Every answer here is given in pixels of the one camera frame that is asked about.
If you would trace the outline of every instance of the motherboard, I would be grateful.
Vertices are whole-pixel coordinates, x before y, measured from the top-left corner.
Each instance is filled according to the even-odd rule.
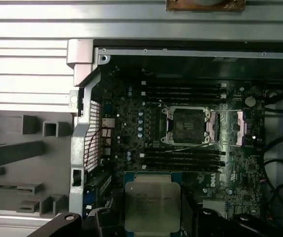
[[[223,217],[260,215],[264,87],[253,82],[118,78],[102,100],[101,153],[124,171],[182,171],[182,185]]]

